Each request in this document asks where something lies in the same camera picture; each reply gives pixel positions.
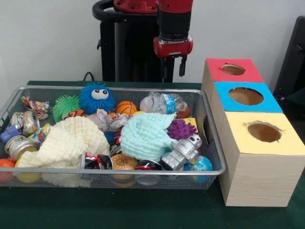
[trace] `wooden box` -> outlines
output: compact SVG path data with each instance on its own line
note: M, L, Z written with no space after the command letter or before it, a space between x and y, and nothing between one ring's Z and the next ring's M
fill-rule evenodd
M210 106L218 134L225 111L282 113L264 83L214 82L214 85Z
M201 90L210 102L214 82L253 82L264 80L250 59L213 59L205 61Z
M225 112L220 140L227 206L288 205L305 166L305 146L284 114Z

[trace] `white cloth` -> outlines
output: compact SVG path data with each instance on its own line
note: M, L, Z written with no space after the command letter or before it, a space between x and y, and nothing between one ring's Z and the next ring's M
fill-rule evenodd
M79 168L84 152L109 155L109 144L102 131L85 117L71 117L50 127L37 152L25 152L18 167ZM89 187L81 174L42 174L42 179L64 187Z

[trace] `black cable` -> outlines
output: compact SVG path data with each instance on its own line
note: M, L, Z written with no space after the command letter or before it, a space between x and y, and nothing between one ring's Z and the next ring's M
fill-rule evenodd
M91 73L91 72L87 72L87 73L85 74L85 76L84 76L84 78L83 78L83 81L85 81L85 80L86 80L87 75L90 75L90 76L91 76L92 81L94 81L94 77L93 77L93 75L92 75L92 73Z

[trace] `metal basket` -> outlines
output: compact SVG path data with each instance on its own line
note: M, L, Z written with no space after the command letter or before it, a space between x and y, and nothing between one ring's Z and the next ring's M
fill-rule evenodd
M49 101L51 106L61 95L79 95L82 87L25 86L16 89L0 111L0 131L10 123L14 112L25 111L20 97L31 96L32 100ZM0 167L0 186L9 187L97 187L97 188L158 188L158 189L208 189L216 176L226 169L222 147L215 128L207 97L199 90L180 89L129 89L111 88L116 101L132 100L138 107L150 91L179 94L189 105L191 117L197 122L198 132L203 139L202 152L214 171L143 171L143 170L90 170L90 169L42 169ZM54 124L52 117L41 122ZM0 158L7 158L5 144L0 142ZM23 176L24 182L16 176Z

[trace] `green table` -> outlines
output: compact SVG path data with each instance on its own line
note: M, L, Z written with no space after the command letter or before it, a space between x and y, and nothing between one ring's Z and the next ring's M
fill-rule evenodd
M85 82L29 85L83 86ZM109 87L190 88L199 83L107 83ZM226 207L218 180L207 191L0 188L1 228L254 228L305 227L305 176L287 208Z

